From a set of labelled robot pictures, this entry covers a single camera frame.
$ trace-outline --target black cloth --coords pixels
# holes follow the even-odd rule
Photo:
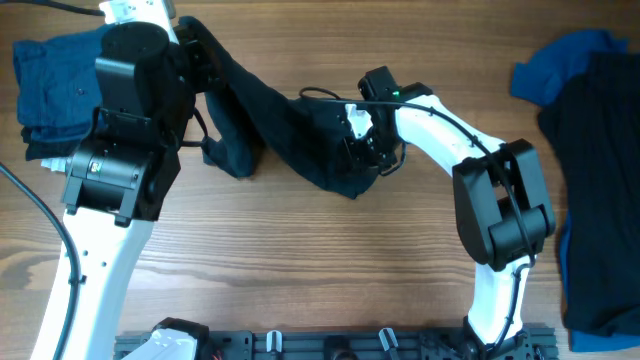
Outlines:
[[[640,55],[592,54],[538,121],[575,224],[566,326],[640,335]]]
[[[375,171],[347,174],[340,151],[349,131],[340,123],[344,105],[288,100],[245,70],[216,38],[193,17],[180,18],[204,34],[213,49],[227,89],[206,94],[207,108],[222,141],[207,139],[206,163],[237,177],[253,173],[254,149],[264,141],[298,174],[318,187],[355,198],[375,181]]]

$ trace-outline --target wire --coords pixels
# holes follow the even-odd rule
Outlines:
[[[314,97],[310,97],[310,96],[304,95],[304,93],[306,93],[307,91],[317,91],[319,93],[327,94],[329,96],[332,96],[336,100],[341,100],[342,99],[340,96],[338,96],[338,94],[334,93],[331,90],[327,90],[327,89],[323,89],[323,88],[319,88],[319,87],[315,87],[315,86],[303,87],[302,89],[300,89],[298,94],[300,95],[301,98],[307,99],[307,100],[309,100],[309,99],[323,100],[323,99],[318,99],[318,98],[314,98]]]
[[[11,181],[15,186],[18,187],[31,201],[33,201],[36,206],[42,210],[45,216],[51,221],[53,227],[58,231],[58,234],[62,238],[62,242],[64,243],[64,247],[67,249],[67,255],[69,257],[69,264],[71,265],[71,272],[69,275],[69,285],[71,286],[70,294],[69,294],[69,302],[67,304],[67,314],[64,317],[64,323],[62,325],[62,331],[60,333],[60,338],[58,339],[58,345],[56,346],[56,351],[54,353],[53,359],[58,360],[62,359],[62,354],[64,354],[64,348],[67,344],[67,340],[69,339],[69,334],[71,332],[71,324],[73,323],[73,318],[76,313],[76,305],[78,303],[78,292],[79,286],[81,282],[80,278],[80,261],[78,259],[78,251],[76,250],[75,244],[71,239],[71,235],[67,229],[62,225],[60,220],[53,214],[53,211],[45,204],[42,199],[38,197],[27,185],[25,185],[20,179],[18,179],[2,162],[0,162],[0,172],[4,176],[6,176],[9,181]]]
[[[335,99],[324,99],[324,98],[311,97],[311,96],[305,95],[305,92],[307,92],[307,91],[322,92],[322,93],[334,96]],[[442,118],[443,120],[449,122],[456,129],[458,129],[464,136],[469,138],[469,140],[471,140],[471,143],[474,146],[477,146],[485,154],[487,160],[493,166],[493,168],[495,170],[495,173],[498,176],[498,179],[502,183],[502,186],[504,186],[504,188],[505,188],[505,190],[507,192],[507,197],[509,198],[509,203],[511,205],[511,210],[513,211],[513,215],[514,215],[514,217],[516,219],[516,223],[518,224],[518,229],[520,231],[522,245],[524,246],[524,249],[526,249],[527,255],[529,256],[529,263],[519,266],[516,269],[516,271],[514,271],[513,274],[512,274],[513,277],[514,277],[514,288],[513,288],[513,293],[512,293],[512,296],[511,296],[511,303],[509,305],[509,313],[507,315],[507,318],[506,318],[506,321],[505,321],[505,325],[503,326],[502,331],[500,332],[498,340],[488,350],[488,354],[489,354],[488,358],[491,358],[491,356],[496,354],[497,351],[502,346],[502,343],[504,342],[504,339],[507,336],[507,333],[509,332],[509,328],[511,327],[511,323],[513,322],[513,318],[515,316],[516,307],[517,307],[517,304],[518,304],[518,293],[519,293],[519,286],[520,286],[520,280],[521,280],[522,271],[524,269],[526,269],[526,268],[529,268],[529,269],[533,268],[535,263],[536,263],[535,253],[533,251],[533,247],[531,245],[531,242],[529,241],[529,235],[527,233],[527,228],[526,228],[526,226],[524,224],[524,219],[522,218],[522,213],[520,212],[520,208],[518,207],[518,202],[516,200],[515,194],[513,193],[513,190],[511,189],[511,183],[509,182],[507,174],[504,172],[502,167],[498,164],[498,161],[495,159],[493,154],[482,144],[482,142],[480,142],[480,140],[478,140],[478,137],[476,135],[471,134],[469,132],[469,130],[467,130],[465,127],[460,125],[457,121],[453,120],[448,115],[443,114],[440,111],[434,109],[433,107],[426,107],[426,106],[422,106],[422,105],[418,105],[418,104],[403,103],[403,102],[397,102],[397,101],[343,100],[343,99],[340,99],[340,97],[338,95],[336,95],[335,93],[333,93],[333,92],[331,92],[329,90],[320,89],[320,88],[314,88],[314,87],[303,88],[303,89],[300,90],[298,95],[302,99],[305,99],[305,100],[322,101],[322,102],[328,102],[328,103],[334,103],[334,104],[345,104],[345,105],[346,104],[355,104],[355,105],[363,105],[363,106],[393,106],[393,107],[403,107],[404,106],[404,107],[409,107],[409,108],[413,108],[413,109],[417,109],[417,110],[422,110],[422,111],[425,111],[425,112],[429,113],[431,116],[435,115],[435,116],[438,116],[438,117]]]
[[[51,7],[58,10],[68,11],[68,12],[72,12],[80,15],[104,16],[104,12],[102,10],[85,9],[85,8],[63,4],[55,1],[49,1],[49,0],[0,0],[0,5],[1,4],[39,5],[39,6]]]
[[[522,264],[518,266],[516,271],[513,272],[513,292],[511,293],[511,303],[509,304],[509,313],[507,314],[507,320],[505,325],[502,327],[502,331],[500,331],[498,341],[496,341],[493,346],[487,351],[487,359],[493,358],[498,350],[500,350],[504,339],[507,337],[507,333],[509,332],[511,324],[513,324],[513,318],[516,313],[516,306],[518,304],[518,293],[520,292],[520,281],[522,280],[522,271],[531,267],[532,266],[530,266],[530,264]]]

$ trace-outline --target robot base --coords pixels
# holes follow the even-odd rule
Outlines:
[[[413,332],[392,332],[397,348],[385,351],[377,332],[316,332],[282,334],[282,352],[267,352],[267,334],[250,331],[212,331],[214,354],[221,360],[335,360],[352,359],[344,351],[353,352],[358,360],[460,360],[462,328],[433,328]],[[116,338],[114,360],[121,360],[144,344],[151,336]],[[523,328],[522,343],[516,349],[498,357],[500,360],[558,360],[555,330]]]

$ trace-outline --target wood grain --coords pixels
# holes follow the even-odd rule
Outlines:
[[[561,224],[562,174],[537,128],[538,109],[509,96],[513,66],[584,28],[611,29],[638,49],[639,4],[183,0],[177,10],[198,17],[237,61],[287,96],[307,85],[356,96],[366,71],[388,65],[400,84],[431,86],[480,130],[528,139],[540,153]],[[58,214],[64,177],[24,161],[12,42],[100,23],[39,7],[0,8],[0,160]],[[202,98],[198,106],[205,108]],[[188,136],[199,138],[199,130]],[[119,333],[147,331],[166,316],[218,330],[457,326],[468,311],[474,267],[455,230],[451,182],[415,149],[402,171],[356,201],[319,190],[272,152],[242,181],[202,164],[197,150],[184,149],[180,158],[182,172],[129,284]],[[0,179],[0,358],[29,357],[59,248],[42,214]],[[638,350],[568,351],[555,248],[552,237],[529,278],[524,320],[556,327],[563,359],[640,357]]]

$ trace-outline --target blue cloth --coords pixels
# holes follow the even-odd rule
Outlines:
[[[18,122],[30,130],[31,141],[74,141],[87,132],[92,110],[102,102],[95,59],[111,27],[13,44]]]
[[[561,37],[533,55],[528,64],[517,63],[511,95],[534,104],[551,104],[564,84],[584,74],[592,52],[626,53],[627,39],[617,40],[606,30],[583,30]]]
[[[606,30],[583,30],[566,35],[539,50],[528,64],[516,64],[511,95],[540,106],[551,104],[565,83],[583,74],[589,66],[592,52],[625,53],[628,41],[615,39]],[[571,214],[563,226],[559,260],[563,287],[569,303],[568,253],[571,244]],[[615,351],[640,346],[640,337],[613,334],[602,337],[581,331],[571,331],[571,350],[574,352]]]

